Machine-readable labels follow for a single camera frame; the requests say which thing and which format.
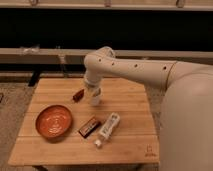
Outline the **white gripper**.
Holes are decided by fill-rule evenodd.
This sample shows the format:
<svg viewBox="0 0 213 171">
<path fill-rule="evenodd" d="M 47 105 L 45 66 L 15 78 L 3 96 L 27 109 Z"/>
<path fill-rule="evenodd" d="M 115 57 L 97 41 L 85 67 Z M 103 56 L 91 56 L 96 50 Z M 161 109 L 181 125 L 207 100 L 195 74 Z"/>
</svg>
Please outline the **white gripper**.
<svg viewBox="0 0 213 171">
<path fill-rule="evenodd" d="M 84 85 L 89 104 L 91 106 L 98 106 L 100 104 L 101 96 L 100 79 L 93 79 L 85 76 Z"/>
</svg>

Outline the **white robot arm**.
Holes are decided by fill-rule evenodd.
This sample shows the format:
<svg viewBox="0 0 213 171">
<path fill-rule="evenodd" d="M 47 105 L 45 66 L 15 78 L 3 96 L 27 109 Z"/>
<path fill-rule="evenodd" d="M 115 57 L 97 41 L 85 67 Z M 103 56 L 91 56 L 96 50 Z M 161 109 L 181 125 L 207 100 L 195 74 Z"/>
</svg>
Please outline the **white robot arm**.
<svg viewBox="0 0 213 171">
<path fill-rule="evenodd" d="M 213 65 L 118 59 L 110 47 L 84 58 L 87 87 L 105 74 L 165 91 L 159 133 L 159 171 L 213 171 Z"/>
</svg>

